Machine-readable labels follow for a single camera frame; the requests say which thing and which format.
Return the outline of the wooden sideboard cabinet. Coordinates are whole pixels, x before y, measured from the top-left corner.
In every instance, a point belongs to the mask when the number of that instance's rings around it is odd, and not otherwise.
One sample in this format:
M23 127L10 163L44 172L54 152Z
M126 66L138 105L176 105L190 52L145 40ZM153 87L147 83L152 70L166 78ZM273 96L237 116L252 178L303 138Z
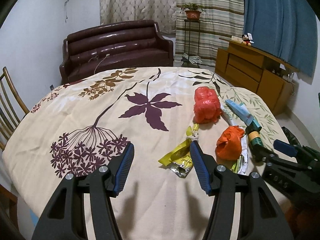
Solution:
M234 86L260 96L274 115L285 111L296 68L253 46L222 38L227 48L217 50L215 72Z

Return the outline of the blue curtain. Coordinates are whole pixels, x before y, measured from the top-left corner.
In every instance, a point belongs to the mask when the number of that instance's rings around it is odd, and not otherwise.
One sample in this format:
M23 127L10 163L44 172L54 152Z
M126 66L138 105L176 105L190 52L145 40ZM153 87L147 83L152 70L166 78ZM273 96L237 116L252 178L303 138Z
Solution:
M306 0L245 0L244 33L253 46L312 77L316 69L316 15Z

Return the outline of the white green toothpaste tube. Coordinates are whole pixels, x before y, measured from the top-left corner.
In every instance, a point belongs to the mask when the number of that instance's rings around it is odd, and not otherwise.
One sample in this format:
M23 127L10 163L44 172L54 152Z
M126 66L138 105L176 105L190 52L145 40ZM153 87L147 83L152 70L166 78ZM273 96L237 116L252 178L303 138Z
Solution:
M229 124L229 126L240 125L240 123L232 117L232 111L228 106L220 104L221 116Z

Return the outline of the striped cloth on floor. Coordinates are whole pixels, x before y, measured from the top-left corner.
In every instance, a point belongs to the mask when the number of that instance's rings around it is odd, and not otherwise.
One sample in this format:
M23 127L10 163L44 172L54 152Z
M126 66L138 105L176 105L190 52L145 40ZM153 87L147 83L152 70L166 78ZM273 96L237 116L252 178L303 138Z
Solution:
M181 61L184 63L190 63L190 64L202 64L202 60L198 55L190 56L187 53L184 53L182 55Z

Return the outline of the teal toothpaste tube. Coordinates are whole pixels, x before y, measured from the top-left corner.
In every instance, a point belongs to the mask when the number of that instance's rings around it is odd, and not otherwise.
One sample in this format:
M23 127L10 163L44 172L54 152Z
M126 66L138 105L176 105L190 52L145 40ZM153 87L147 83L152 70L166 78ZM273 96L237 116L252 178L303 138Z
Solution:
M251 128L253 131L261 131L261 125L256 120L256 118L249 112L244 103L237 104L231 99L227 99L225 103L232 110L232 112L245 123L246 126Z

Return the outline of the beige patterned curtain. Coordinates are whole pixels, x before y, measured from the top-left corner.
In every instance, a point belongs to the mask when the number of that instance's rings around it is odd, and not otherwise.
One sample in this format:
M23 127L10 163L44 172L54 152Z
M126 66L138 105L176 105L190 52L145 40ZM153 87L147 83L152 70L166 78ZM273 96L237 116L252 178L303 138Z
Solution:
M100 24L153 20L164 34L176 31L176 0L100 0Z

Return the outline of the wooden chair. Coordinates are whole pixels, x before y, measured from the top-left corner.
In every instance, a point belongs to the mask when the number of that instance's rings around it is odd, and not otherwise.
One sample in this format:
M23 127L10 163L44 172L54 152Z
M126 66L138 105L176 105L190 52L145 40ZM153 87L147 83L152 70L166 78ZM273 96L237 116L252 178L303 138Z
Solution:
M1 151L29 113L10 77L7 67L1 71Z

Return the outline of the red plastic bag bundle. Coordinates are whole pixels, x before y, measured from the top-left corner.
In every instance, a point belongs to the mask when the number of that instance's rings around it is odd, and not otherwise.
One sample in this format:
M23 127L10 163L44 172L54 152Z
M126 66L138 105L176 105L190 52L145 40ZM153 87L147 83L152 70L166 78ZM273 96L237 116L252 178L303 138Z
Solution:
M197 124L216 123L222 113L220 101L214 89L198 87L194 94L194 122Z

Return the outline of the yellow foil wrapper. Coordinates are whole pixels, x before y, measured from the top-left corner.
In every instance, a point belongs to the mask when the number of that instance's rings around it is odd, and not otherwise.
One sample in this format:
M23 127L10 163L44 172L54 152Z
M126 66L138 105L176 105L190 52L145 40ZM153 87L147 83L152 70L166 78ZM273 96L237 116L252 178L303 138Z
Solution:
M190 146L193 141L199 140L199 124L189 126L185 135L185 141L158 160L160 164L172 170L180 178L185 178L193 168Z

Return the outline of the dark brown leather sofa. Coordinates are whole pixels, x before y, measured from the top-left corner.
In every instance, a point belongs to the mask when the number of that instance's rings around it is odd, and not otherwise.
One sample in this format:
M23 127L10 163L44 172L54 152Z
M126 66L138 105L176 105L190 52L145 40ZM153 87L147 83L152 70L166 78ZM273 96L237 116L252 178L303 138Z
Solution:
M91 27L69 34L63 41L62 84L113 69L171 67L174 45L158 23L137 20Z

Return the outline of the orange plastic bag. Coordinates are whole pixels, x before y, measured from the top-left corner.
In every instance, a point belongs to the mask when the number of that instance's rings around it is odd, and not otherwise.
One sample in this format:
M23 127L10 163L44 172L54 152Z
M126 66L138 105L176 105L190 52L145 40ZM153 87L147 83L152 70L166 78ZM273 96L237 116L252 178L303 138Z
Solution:
M242 153L241 139L245 131L239 126L229 126L216 142L216 155L222 160L234 161Z

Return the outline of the floral beige tablecloth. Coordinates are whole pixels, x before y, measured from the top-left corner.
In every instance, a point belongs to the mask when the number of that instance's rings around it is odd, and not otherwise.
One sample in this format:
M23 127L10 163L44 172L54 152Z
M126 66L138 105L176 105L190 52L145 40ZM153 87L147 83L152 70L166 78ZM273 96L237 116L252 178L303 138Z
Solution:
M206 69L108 70L45 96L21 121L2 155L19 195L40 216L61 179L87 175L120 155L135 157L124 190L112 200L124 239L201 239L213 199L196 172L180 178L159 160L186 139L194 92L207 86L219 100L244 104L258 120L267 148L286 141L266 103L232 88Z

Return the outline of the potted plant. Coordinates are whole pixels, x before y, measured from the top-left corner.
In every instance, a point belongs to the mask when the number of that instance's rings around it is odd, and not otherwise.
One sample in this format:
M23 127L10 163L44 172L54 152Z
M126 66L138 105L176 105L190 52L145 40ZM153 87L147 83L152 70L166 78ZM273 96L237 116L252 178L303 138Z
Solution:
M189 21L199 21L200 15L205 12L205 8L202 5L195 3L184 3L181 5L181 11L184 11Z

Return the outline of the mickey mouse toy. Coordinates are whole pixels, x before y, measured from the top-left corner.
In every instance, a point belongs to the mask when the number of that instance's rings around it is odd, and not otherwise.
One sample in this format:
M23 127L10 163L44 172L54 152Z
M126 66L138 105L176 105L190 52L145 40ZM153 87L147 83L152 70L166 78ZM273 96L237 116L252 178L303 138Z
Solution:
M253 37L251 33L242 34L242 41L241 44L246 46L251 46L253 44Z

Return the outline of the white paper bundle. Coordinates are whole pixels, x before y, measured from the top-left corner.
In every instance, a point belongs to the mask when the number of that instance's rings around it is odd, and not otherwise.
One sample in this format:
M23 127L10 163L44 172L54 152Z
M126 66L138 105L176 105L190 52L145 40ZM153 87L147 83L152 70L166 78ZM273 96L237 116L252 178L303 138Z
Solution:
M248 139L244 135L241 140L242 152L236 163L232 166L231 170L234 173L245 175L248 168Z

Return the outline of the striped curtain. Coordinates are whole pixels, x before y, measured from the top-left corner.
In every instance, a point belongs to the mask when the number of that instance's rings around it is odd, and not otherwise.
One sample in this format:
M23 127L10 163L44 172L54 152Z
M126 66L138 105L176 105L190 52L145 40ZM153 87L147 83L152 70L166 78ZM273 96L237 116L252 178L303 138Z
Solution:
M205 12L200 15L200 52L202 63L214 66L219 48L227 48L222 38L241 36L244 28L244 0L176 0L176 49L175 58L183 55L184 20L186 14L181 11L184 3L202 5Z

